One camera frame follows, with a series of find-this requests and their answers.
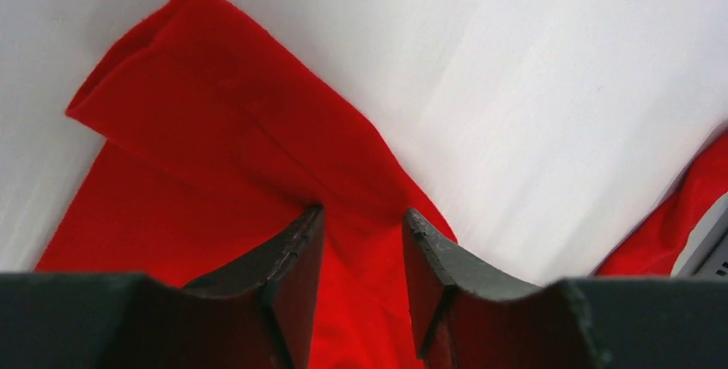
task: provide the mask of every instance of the red towel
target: red towel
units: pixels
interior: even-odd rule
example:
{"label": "red towel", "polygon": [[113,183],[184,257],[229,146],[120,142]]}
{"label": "red towel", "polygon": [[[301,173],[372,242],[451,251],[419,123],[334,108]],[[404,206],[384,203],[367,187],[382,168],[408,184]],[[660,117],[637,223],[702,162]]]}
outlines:
{"label": "red towel", "polygon": [[702,152],[680,187],[612,253],[599,275],[669,275],[690,232],[728,193],[728,133]]}
{"label": "red towel", "polygon": [[37,266],[176,287],[326,210],[311,368],[422,367],[400,225],[454,236],[378,132],[225,0],[172,0],[106,54],[68,115],[107,139]]}

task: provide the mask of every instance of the folded red fabric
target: folded red fabric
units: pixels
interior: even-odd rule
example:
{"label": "folded red fabric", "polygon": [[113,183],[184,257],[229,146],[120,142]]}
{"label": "folded red fabric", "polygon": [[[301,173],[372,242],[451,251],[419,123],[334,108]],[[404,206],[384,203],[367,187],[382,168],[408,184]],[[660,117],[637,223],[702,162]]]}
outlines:
{"label": "folded red fabric", "polygon": [[37,270],[142,270],[179,287],[322,203],[311,367],[422,367],[401,220],[416,207],[450,228],[377,130],[231,3],[171,0],[67,113],[107,142]]}
{"label": "folded red fabric", "polygon": [[670,275],[690,232],[728,193],[728,133],[703,151],[672,193],[607,258],[598,275]]}

